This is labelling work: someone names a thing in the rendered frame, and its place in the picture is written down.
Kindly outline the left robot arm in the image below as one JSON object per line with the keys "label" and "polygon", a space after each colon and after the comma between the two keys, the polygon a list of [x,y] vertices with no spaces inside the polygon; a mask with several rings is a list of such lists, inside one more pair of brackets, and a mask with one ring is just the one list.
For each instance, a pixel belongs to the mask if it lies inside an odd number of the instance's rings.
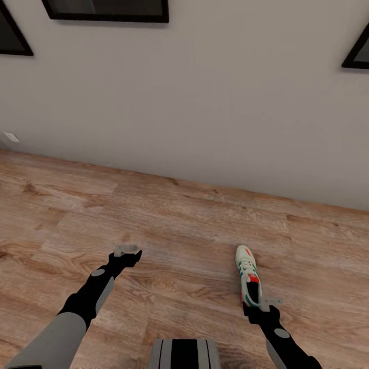
{"label": "left robot arm", "polygon": [[91,321],[96,318],[115,278],[125,267],[134,267],[142,251],[135,244],[117,244],[109,263],[90,274],[87,282],[71,294],[64,308],[45,329],[2,369],[69,369]]}

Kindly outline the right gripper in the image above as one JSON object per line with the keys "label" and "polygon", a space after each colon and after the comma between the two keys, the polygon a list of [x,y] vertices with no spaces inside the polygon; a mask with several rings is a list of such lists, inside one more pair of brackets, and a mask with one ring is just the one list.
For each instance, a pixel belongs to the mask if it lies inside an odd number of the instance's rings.
{"label": "right gripper", "polygon": [[280,324],[279,310],[275,307],[270,307],[270,312],[263,312],[259,307],[247,306],[245,302],[242,303],[244,315],[249,317],[250,324],[262,324],[267,319],[273,319]]}

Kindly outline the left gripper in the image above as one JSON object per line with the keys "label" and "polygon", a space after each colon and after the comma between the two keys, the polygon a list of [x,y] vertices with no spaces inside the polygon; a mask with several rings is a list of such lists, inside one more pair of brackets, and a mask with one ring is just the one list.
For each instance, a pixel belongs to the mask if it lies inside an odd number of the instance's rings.
{"label": "left gripper", "polygon": [[136,263],[140,261],[141,255],[142,255],[142,251],[138,252],[136,255],[135,254],[124,254],[121,257],[114,257],[114,253],[112,253],[108,256],[108,258],[109,258],[109,263],[115,262],[116,264],[120,266],[120,273],[121,273],[125,267],[134,267]]}

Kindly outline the gym shoe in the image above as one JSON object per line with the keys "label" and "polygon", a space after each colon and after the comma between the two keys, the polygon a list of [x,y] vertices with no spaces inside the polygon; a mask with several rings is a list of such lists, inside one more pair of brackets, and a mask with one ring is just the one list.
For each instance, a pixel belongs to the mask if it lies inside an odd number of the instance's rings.
{"label": "gym shoe", "polygon": [[246,245],[240,245],[236,250],[235,261],[240,271],[241,303],[259,307],[261,304],[258,299],[262,297],[261,282],[251,250]]}

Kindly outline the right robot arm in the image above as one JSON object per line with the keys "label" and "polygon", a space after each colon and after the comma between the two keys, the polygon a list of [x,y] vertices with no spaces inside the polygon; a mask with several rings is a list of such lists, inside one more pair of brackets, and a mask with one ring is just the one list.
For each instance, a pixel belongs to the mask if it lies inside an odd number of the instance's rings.
{"label": "right robot arm", "polygon": [[244,315],[250,324],[259,324],[266,336],[268,354],[277,369],[322,369],[313,356],[308,356],[294,341],[291,334],[280,324],[279,310],[284,305],[280,297],[259,297],[260,306],[242,303]]}

